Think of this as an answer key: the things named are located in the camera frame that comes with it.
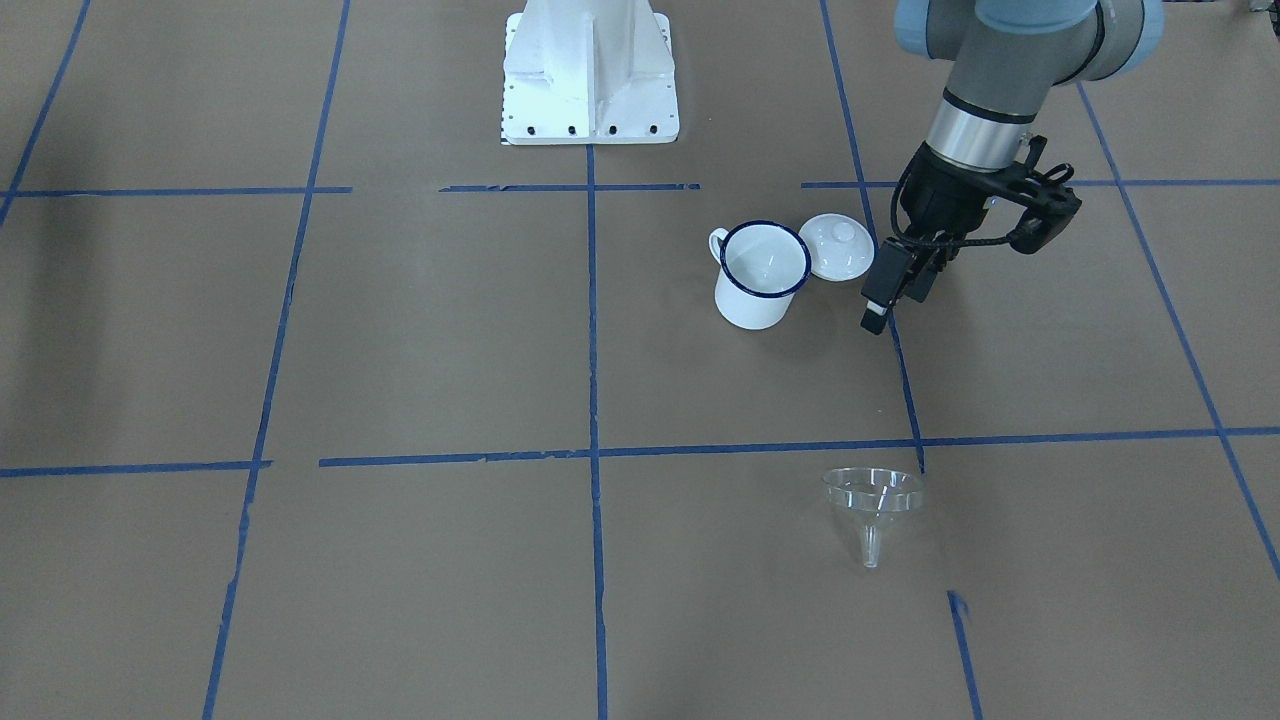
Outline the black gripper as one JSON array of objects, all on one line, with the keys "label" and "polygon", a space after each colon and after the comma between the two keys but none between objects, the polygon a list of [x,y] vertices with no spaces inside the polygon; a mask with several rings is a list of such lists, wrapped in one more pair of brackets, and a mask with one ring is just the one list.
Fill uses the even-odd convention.
[{"label": "black gripper", "polygon": [[938,274],[963,249],[998,245],[998,237],[972,236],[988,211],[988,197],[972,183],[978,176],[946,161],[928,143],[918,146],[897,186],[897,209],[908,218],[897,240],[905,245],[886,240],[876,252],[861,288],[864,331],[882,334],[901,296],[927,301]]}]

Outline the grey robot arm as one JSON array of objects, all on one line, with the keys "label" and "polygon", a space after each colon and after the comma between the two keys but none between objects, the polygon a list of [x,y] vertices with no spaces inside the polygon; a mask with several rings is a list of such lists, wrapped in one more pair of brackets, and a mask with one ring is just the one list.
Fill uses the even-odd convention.
[{"label": "grey robot arm", "polygon": [[1164,36],[1161,1],[901,1],[901,49],[951,72],[923,142],[891,196],[891,232],[861,293],[879,334],[901,299],[924,301],[964,249],[1032,255],[1082,208],[1073,165],[1038,164],[1033,131],[1050,91],[1126,73]]}]

